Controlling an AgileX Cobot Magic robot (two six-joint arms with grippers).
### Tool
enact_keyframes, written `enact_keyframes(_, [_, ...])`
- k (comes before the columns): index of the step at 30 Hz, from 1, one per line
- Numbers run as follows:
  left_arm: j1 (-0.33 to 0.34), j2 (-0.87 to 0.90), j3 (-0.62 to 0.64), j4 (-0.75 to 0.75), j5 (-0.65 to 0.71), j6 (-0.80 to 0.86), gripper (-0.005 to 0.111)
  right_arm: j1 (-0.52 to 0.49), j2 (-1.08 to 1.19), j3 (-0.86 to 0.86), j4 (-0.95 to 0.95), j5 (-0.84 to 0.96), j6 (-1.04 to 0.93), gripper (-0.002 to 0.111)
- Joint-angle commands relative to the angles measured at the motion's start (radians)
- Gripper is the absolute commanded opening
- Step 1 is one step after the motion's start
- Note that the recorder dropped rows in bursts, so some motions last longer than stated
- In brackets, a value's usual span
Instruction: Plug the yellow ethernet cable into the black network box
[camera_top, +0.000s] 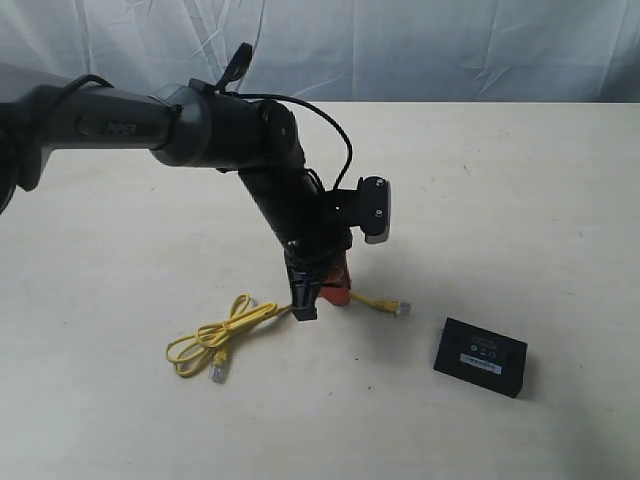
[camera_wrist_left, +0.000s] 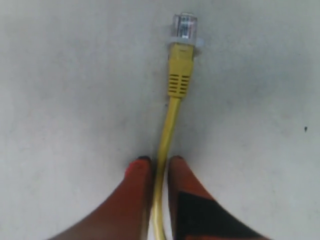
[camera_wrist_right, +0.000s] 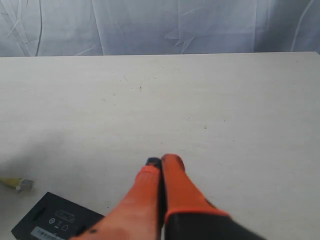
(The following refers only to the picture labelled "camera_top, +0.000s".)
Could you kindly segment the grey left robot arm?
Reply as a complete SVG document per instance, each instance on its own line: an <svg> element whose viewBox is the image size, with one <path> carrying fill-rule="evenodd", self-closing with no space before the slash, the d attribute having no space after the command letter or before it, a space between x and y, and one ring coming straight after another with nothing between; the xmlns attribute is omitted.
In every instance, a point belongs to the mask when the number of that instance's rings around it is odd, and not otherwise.
<svg viewBox="0 0 640 480"><path fill-rule="evenodd" d="M143 149L162 164L235 172L284 250L294 316L317 316L320 291L351 234L307 167L293 113L198 80L153 95L87 74L75 79L1 67L1 202L32 191L50 155Z"/></svg>

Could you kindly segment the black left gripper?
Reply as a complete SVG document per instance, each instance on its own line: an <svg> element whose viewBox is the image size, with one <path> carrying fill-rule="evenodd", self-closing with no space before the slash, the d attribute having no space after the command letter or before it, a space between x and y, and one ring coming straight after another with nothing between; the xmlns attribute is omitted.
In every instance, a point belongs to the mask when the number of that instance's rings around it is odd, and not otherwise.
<svg viewBox="0 0 640 480"><path fill-rule="evenodd" d="M352 236L341 214L315 187L299 184L287 191L280 219L294 317L315 320L318 296L333 306L348 305L351 277L344 252Z"/></svg>

